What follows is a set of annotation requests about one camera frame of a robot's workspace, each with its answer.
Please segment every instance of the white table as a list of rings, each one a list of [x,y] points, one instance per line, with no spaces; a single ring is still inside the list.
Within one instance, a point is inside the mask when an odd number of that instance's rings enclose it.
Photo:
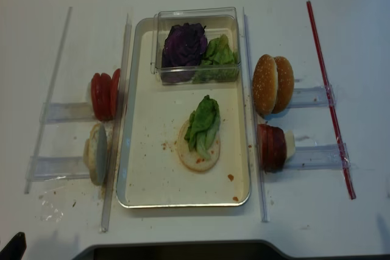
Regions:
[[[130,211],[114,198],[110,229],[102,234],[102,200],[88,180],[53,182],[56,195],[46,183],[45,187],[34,184],[30,194],[23,194],[68,6],[91,7],[91,11],[99,5],[127,7],[132,12],[133,31],[139,20],[158,11],[202,7],[235,6],[241,25],[240,11],[245,7],[253,61],[264,53],[285,52],[293,66],[296,60],[317,66],[305,2],[0,0],[0,249],[23,231],[25,259],[69,259],[98,245],[245,239],[269,241],[290,256],[390,253],[390,68],[385,55],[390,45],[389,0],[311,0],[328,75],[336,88],[356,200],[349,200],[339,171],[288,171],[267,176],[269,223],[260,220],[259,194],[253,182],[249,201],[234,209]],[[300,33],[298,29],[305,26]],[[75,47],[82,45],[77,38],[74,41]],[[307,50],[297,52],[297,48]],[[299,116],[299,110],[291,111],[275,122],[300,121]],[[63,213],[59,222],[41,219],[40,195],[55,198],[53,202]]]

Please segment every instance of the tray rim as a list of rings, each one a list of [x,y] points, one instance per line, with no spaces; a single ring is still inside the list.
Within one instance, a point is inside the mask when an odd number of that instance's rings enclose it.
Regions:
[[[137,36],[137,32],[139,31],[140,29],[140,26],[145,23],[146,21],[154,21],[154,18],[143,18],[141,19],[136,27],[135,27],[135,30],[134,30],[134,38],[133,38],[133,51],[132,51],[132,61],[131,61],[131,65],[130,65],[130,75],[129,75],[129,84],[128,84],[128,89],[127,89],[127,95],[129,94],[129,88],[130,88],[130,79],[131,79],[131,76],[132,74],[134,73],[133,72],[133,66],[132,66],[132,63],[133,63],[133,58],[134,58],[134,53],[136,50],[139,49],[139,46],[136,46],[135,44],[135,38]],[[241,78],[241,87],[242,87],[242,98],[244,99],[244,87],[243,87],[243,72],[241,70],[241,67],[239,68],[239,75],[240,75],[240,78]],[[248,142],[248,137],[247,137],[247,117],[246,117],[246,112],[245,112],[245,109],[243,108],[243,115],[244,115],[244,125],[245,125],[245,140],[246,140],[246,144]],[[124,117],[124,126],[123,126],[123,131],[125,129],[125,126],[126,126],[126,115]],[[125,136],[122,134],[122,141],[121,141],[121,145],[123,146],[123,143],[125,143]],[[121,153],[120,153],[120,157],[122,157],[122,152],[123,151],[126,151],[124,147],[121,147]],[[237,203],[186,203],[186,204],[156,204],[156,205],[129,205],[127,202],[122,202],[122,200],[119,198],[119,195],[118,195],[118,184],[119,184],[119,180],[122,180],[122,179],[119,179],[120,178],[120,172],[121,172],[121,160],[120,160],[120,157],[119,157],[119,166],[118,166],[118,171],[117,171],[117,179],[116,179],[116,188],[115,188],[115,195],[116,195],[116,199],[118,200],[119,204],[124,207],[124,208],[127,208],[127,209],[144,209],[144,208],[184,208],[184,207],[237,207],[237,206],[241,206],[241,205],[244,205],[251,193],[252,193],[252,174],[251,174],[251,171],[250,171],[250,157],[249,157],[249,151],[248,151],[248,148],[246,147],[246,155],[247,155],[247,169],[248,169],[248,193],[246,194],[245,198],[240,201],[240,202],[237,202]]]

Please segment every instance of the top bun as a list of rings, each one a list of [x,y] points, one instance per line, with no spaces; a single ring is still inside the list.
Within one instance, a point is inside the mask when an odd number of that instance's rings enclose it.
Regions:
[[[274,58],[278,70],[278,93],[272,113],[283,111],[291,100],[294,91],[294,73],[290,62],[282,56]]]
[[[252,81],[256,112],[264,117],[283,111],[294,91],[294,73],[285,57],[263,55],[256,64]]]
[[[253,102],[256,112],[261,116],[272,113],[278,91],[278,72],[276,62],[270,55],[263,55],[256,64],[252,81]]]

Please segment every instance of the red tomato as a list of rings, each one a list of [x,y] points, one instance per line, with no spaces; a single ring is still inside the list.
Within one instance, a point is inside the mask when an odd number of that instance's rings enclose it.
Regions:
[[[111,92],[111,77],[107,73],[101,75],[102,83],[102,114],[104,120],[111,120],[112,115],[110,111],[110,92]]]
[[[112,85],[111,85],[111,94],[110,94],[110,109],[111,109],[111,115],[115,118],[116,114],[116,100],[118,98],[118,85],[119,85],[119,78],[121,76],[121,70],[117,69],[114,74],[112,75]]]
[[[96,118],[100,121],[103,120],[102,112],[100,109],[100,103],[101,103],[101,77],[100,74],[95,73],[95,75],[92,78],[91,81],[91,100],[92,100],[92,106],[93,106],[93,113],[95,114]]]

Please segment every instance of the clear plastic container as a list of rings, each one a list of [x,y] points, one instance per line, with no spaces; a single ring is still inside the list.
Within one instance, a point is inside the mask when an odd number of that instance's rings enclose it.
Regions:
[[[200,23],[205,29],[208,43],[210,40],[226,35],[229,48],[233,52],[234,63],[224,65],[198,65],[168,67],[162,66],[162,56],[172,26],[185,23]],[[236,8],[182,10],[160,12],[154,19],[151,70],[158,74],[164,85],[176,83],[232,82],[238,77],[241,66],[239,51],[239,32]]]

